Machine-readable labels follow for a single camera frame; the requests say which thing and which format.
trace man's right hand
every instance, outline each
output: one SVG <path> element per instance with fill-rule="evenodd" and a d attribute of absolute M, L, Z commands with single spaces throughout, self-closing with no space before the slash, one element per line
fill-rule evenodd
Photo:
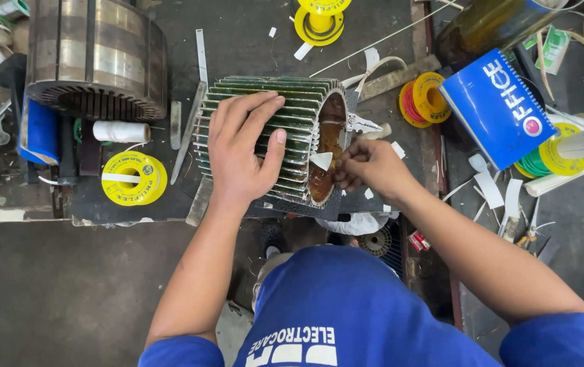
<path fill-rule="evenodd" d="M 424 188 L 412 176 L 391 144 L 383 140 L 357 140 L 336 162 L 335 179 L 347 192 L 363 184 L 387 203 L 403 204 Z"/>

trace wooden plank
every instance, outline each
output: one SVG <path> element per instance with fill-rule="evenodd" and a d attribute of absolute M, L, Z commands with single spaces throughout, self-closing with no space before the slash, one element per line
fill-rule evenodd
<path fill-rule="evenodd" d="M 385 93 L 386 91 L 400 87 L 405 83 L 416 79 L 424 72 L 435 71 L 438 69 L 441 69 L 441 63 L 434 55 L 424 57 L 419 61 L 408 65 L 405 70 L 393 71 L 381 76 L 380 78 L 366 82 L 362 88 L 358 102 L 365 101 L 369 98 Z"/>

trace fingernail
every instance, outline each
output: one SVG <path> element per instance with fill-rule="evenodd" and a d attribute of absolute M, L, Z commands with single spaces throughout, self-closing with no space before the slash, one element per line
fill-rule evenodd
<path fill-rule="evenodd" d="M 285 143 L 288 133 L 285 130 L 276 131 L 276 141 L 279 143 Z"/>

